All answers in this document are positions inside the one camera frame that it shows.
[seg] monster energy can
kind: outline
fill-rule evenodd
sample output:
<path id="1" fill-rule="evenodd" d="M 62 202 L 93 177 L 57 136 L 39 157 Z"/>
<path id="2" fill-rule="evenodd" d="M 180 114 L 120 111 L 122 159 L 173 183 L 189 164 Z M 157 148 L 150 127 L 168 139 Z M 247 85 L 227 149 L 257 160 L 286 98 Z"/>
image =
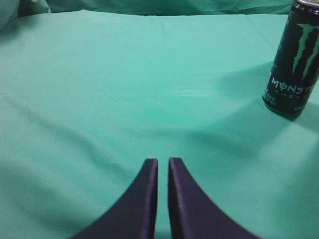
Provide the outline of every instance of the monster energy can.
<path id="1" fill-rule="evenodd" d="M 319 76 L 319 0 L 295 0 L 263 100 L 270 109 L 301 113 Z"/>

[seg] teal cloth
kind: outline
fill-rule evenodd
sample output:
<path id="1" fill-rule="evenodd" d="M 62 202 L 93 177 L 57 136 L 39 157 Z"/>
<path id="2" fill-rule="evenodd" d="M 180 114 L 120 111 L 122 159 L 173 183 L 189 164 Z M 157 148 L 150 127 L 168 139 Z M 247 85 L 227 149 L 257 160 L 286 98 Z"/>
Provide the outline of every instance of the teal cloth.
<path id="1" fill-rule="evenodd" d="M 0 0 L 0 30 L 17 17 L 19 0 Z"/>
<path id="2" fill-rule="evenodd" d="M 319 88 L 290 121 L 262 101 L 286 15 L 21 17 L 0 33 L 0 238 L 61 239 L 159 160 L 265 239 L 319 238 Z"/>
<path id="3" fill-rule="evenodd" d="M 47 0 L 52 12 L 92 10 L 140 15 L 288 13 L 292 0 Z"/>
<path id="4" fill-rule="evenodd" d="M 51 13 L 46 0 L 21 0 L 18 9 L 18 16 L 29 16 L 41 13 Z"/>

